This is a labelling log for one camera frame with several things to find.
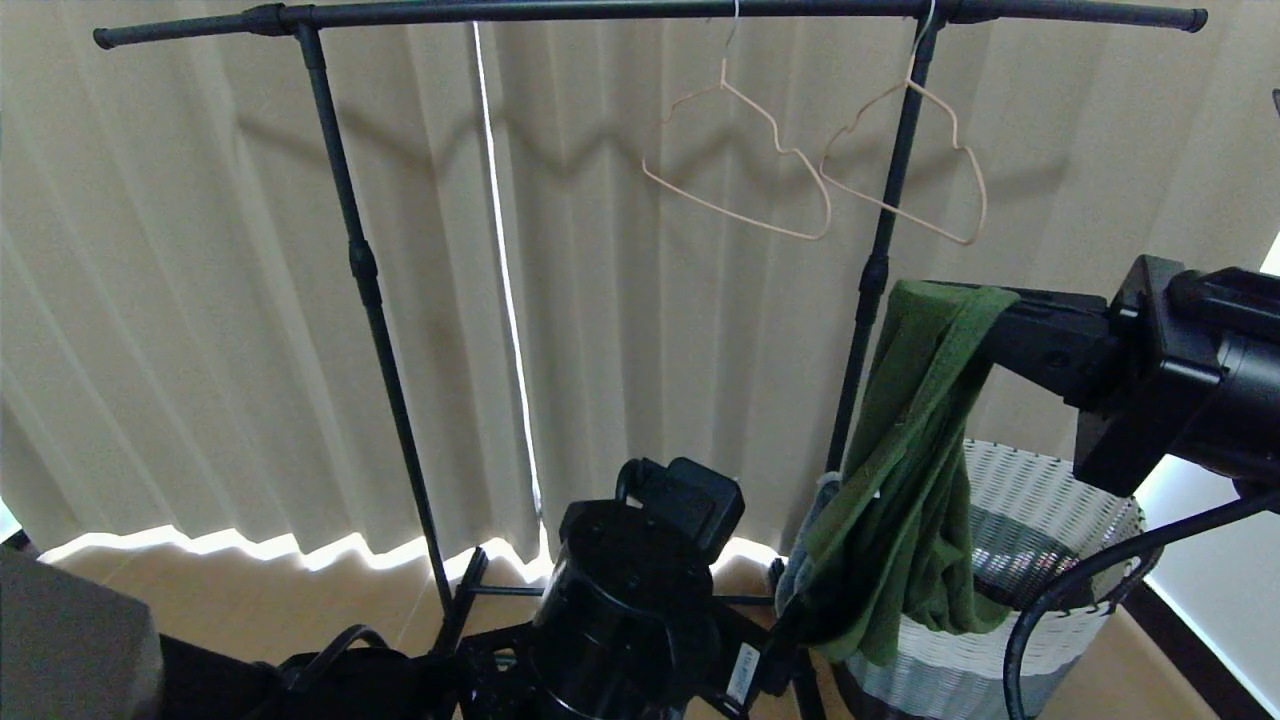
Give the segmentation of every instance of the tan floor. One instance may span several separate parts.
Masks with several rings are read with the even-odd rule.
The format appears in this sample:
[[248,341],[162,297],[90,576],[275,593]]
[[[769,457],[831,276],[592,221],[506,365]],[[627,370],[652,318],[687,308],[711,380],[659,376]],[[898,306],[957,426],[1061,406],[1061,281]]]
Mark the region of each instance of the tan floor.
[[[430,648],[440,606],[425,562],[371,570],[356,553],[306,570],[296,556],[261,562],[239,550],[195,555],[172,546],[118,551],[82,550],[58,565],[83,578],[138,597],[151,606],[161,632],[242,660],[280,662],[324,647],[351,624],[366,623],[396,648],[420,655]],[[518,584],[502,560],[485,575],[488,583]],[[749,561],[717,577],[721,592],[763,592],[763,570]],[[476,598],[467,633],[529,619],[532,598]],[[756,621],[772,614],[755,609]],[[817,662],[829,717],[849,717],[836,694],[831,673]],[[719,717],[700,703],[690,717]],[[762,696],[751,710],[756,720],[796,717],[790,696]],[[1203,720],[1215,717],[1204,701],[1178,674],[1169,659],[1124,611],[1117,614],[1066,678],[1044,720]]]

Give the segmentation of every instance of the white label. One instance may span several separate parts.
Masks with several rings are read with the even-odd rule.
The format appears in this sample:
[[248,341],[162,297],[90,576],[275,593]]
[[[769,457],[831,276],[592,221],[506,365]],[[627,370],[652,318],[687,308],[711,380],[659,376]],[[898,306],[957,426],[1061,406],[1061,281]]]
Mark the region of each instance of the white label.
[[760,651],[742,643],[737,650],[737,662],[733,664],[733,674],[728,676],[728,688],[724,694],[746,705],[746,693],[751,689],[751,678],[755,676],[755,666],[760,662]]

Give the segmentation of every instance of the curtain fold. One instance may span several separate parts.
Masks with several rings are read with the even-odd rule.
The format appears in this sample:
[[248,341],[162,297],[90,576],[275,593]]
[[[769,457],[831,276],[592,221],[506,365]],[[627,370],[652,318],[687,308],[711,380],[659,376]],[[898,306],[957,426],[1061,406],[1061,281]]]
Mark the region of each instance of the curtain fold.
[[[768,126],[716,94],[732,20],[484,26],[499,192],[526,338],[544,515],[611,492],[618,465],[687,455],[742,482],[739,532],[782,548],[822,468],[878,210],[832,188],[805,242],[660,191],[640,158],[712,202],[812,232],[818,193]],[[946,28],[929,87],[983,164],[987,229],[961,249],[897,223],[900,277],[1110,296],[1134,256],[1257,268],[1280,228],[1280,8],[1219,3],[1198,35],[1062,22]],[[730,81],[817,164],[854,111],[906,73],[914,23],[740,22]],[[883,190],[901,96],[832,149]],[[925,105],[904,206],[965,234],[977,218],[950,122]],[[1070,456],[1074,414],[997,373],[970,434]]]
[[[297,45],[90,37],[248,5],[5,8],[3,492],[40,547],[421,536]],[[471,28],[324,41],[443,551],[536,553]]]

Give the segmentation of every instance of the green cloth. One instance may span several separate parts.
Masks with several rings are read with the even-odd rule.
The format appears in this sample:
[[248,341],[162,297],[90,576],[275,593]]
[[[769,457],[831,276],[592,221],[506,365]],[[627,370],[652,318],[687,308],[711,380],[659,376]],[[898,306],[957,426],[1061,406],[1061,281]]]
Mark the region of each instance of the green cloth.
[[820,637],[806,634],[829,660],[891,662],[904,614],[984,633],[1009,612],[974,591],[964,429],[991,372],[978,346],[1016,300],[993,287],[893,287],[844,486],[803,541],[818,579],[805,597],[823,609]]

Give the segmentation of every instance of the clothing rack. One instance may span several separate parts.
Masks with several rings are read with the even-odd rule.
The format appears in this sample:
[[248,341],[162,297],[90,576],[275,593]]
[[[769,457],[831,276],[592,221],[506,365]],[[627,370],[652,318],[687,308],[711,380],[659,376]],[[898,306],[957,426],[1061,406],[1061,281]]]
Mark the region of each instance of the clothing rack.
[[[390,402],[396,432],[399,437],[404,465],[422,534],[426,538],[428,560],[440,596],[443,623],[433,646],[433,652],[448,652],[457,647],[471,605],[477,594],[538,596],[541,588],[486,585],[483,583],[489,559],[476,547],[471,561],[451,592],[440,556],[435,520],[428,496],[422,468],[408,419],[408,407],[401,387],[399,372],[387,331],[383,299],[378,286],[378,264],[372,249],[365,240],[352,187],[351,170],[342,143],[342,132],[334,109],[333,92],[325,67],[320,31],[325,28],[425,24],[458,22],[529,22],[529,20],[585,20],[585,19],[653,19],[653,18],[713,18],[713,17],[914,17],[919,45],[911,79],[924,86],[929,63],[933,59],[938,32],[946,24],[972,24],[1000,18],[1052,19],[1105,24],[1161,27],[1197,32],[1208,20],[1204,9],[1158,8],[1096,3],[1089,0],[425,0],[403,3],[370,3],[349,5],[260,5],[242,13],[192,18],[163,23],[148,23],[119,28],[97,28],[93,41],[104,50],[122,45],[201,37],[214,35],[261,35],[268,37],[292,36],[302,50],[303,64],[311,78],[325,151],[338,191],[338,204],[348,238],[348,260],[369,315],[369,325],[378,352],[378,364]],[[908,88],[899,114],[893,151],[884,181],[883,200],[899,206],[906,182],[911,145],[920,117],[922,96]],[[881,210],[870,255],[863,265],[858,283],[858,307],[849,360],[840,392],[840,401],[832,425],[831,445],[826,469],[840,470],[849,438],[858,388],[870,343],[872,328],[879,314],[879,301],[888,282],[888,250],[893,240],[897,215]],[[777,582],[781,564],[774,562],[771,580]],[[769,596],[721,596],[733,605],[773,605]],[[806,651],[796,655],[792,684],[800,716],[804,720],[824,717],[817,678]]]

